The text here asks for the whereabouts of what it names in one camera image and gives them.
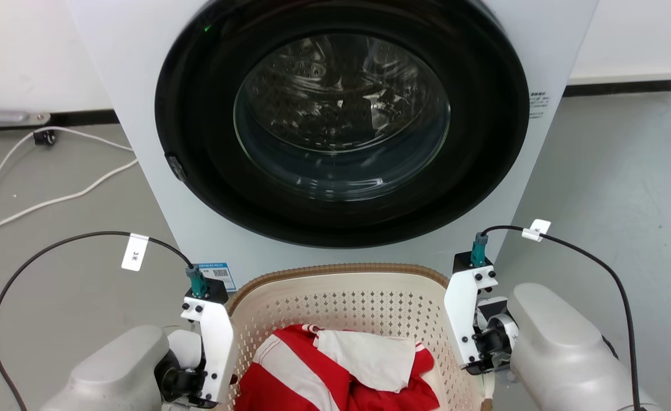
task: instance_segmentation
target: white label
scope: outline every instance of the white label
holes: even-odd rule
[[[147,236],[141,236],[134,232],[130,234],[130,239],[127,240],[125,255],[122,257],[122,268],[130,271],[140,271],[146,248],[148,248]]]
[[[528,99],[528,104],[531,108],[531,112],[529,113],[528,118],[530,120],[543,118],[547,107],[549,107],[551,97],[546,93],[546,91],[537,91],[530,93]]]
[[[201,273],[203,273],[203,276],[223,281],[227,291],[237,291],[237,286],[234,284],[232,273],[229,271],[229,266],[226,263],[199,264],[199,269],[201,270]]]
[[[549,231],[551,226],[551,221],[546,221],[542,219],[535,219],[531,228],[524,228],[523,233],[521,234],[524,239],[534,240],[541,242],[543,240],[539,234],[546,234]]]

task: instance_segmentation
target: teal connector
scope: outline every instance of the teal connector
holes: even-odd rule
[[[208,292],[208,286],[198,265],[194,264],[194,268],[186,268],[186,275],[191,280],[191,294],[198,299],[202,299]]]
[[[482,232],[475,235],[473,241],[473,250],[470,254],[470,262],[476,267],[485,265],[485,245],[487,244],[487,235],[483,236]]]

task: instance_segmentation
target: white cloth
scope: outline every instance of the white cloth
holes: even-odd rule
[[[369,388],[398,393],[409,385],[414,339],[320,330],[314,345]]]

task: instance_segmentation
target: red and white cloth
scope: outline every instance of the red and white cloth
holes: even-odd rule
[[[422,374],[433,367],[414,340],[291,325],[255,352],[235,410],[431,411],[439,403]]]

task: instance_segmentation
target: black baseboard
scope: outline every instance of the black baseboard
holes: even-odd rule
[[[119,124],[115,110],[53,112],[46,126],[75,127],[96,124]]]
[[[671,80],[635,81],[633,83],[583,84],[566,86],[564,97],[604,96],[607,94],[651,93],[671,91]]]

